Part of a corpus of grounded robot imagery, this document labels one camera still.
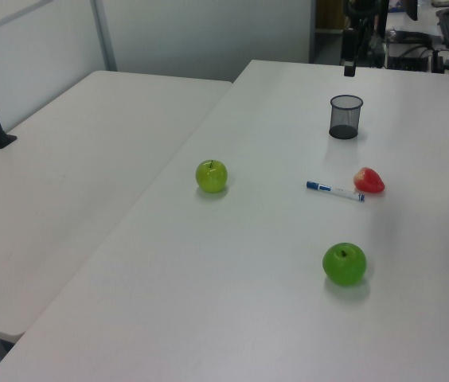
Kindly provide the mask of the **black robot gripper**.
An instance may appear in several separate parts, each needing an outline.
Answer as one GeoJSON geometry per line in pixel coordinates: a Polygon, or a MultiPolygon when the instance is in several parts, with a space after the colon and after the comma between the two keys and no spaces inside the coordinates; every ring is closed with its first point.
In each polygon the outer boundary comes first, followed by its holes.
{"type": "Polygon", "coordinates": [[[342,62],[344,63],[344,76],[355,76],[357,61],[357,31],[349,28],[342,33],[342,62]]]}

